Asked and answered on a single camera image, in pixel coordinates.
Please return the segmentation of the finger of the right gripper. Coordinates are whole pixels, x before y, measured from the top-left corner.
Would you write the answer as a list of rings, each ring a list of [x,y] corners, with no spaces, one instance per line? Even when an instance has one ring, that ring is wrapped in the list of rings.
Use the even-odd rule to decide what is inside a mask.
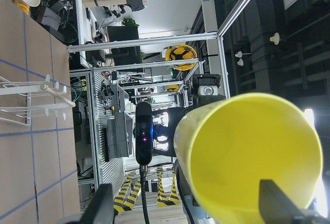
[[[193,107],[198,108],[222,100],[219,74],[195,74],[192,79]]]

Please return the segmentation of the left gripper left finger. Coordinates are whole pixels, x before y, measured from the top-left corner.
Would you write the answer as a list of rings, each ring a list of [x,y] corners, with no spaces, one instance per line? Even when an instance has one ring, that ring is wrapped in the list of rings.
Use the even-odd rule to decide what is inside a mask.
[[[112,223],[113,217],[112,185],[101,184],[83,213],[81,223]]]

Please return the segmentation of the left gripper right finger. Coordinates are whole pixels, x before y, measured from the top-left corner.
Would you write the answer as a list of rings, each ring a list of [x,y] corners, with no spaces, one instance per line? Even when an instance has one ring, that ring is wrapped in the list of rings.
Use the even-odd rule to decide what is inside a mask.
[[[264,223],[313,223],[272,180],[259,182],[259,213]]]

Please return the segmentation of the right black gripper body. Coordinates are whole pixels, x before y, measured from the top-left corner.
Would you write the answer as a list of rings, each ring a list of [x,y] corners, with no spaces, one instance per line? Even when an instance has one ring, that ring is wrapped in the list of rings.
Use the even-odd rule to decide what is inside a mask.
[[[180,120],[183,118],[185,114],[187,114],[190,111],[190,108],[184,108],[184,107],[171,107],[167,109],[161,109],[161,110],[155,110],[152,111],[152,115],[158,115],[167,113],[169,116],[169,122],[168,126],[162,126],[160,124],[153,126],[153,138],[158,139],[158,136],[165,136],[167,139],[166,141],[161,141],[160,143],[168,143],[168,149],[161,150],[161,149],[153,149],[154,154],[168,156],[168,157],[176,157],[176,153],[174,150],[174,133],[175,129],[180,122]]]

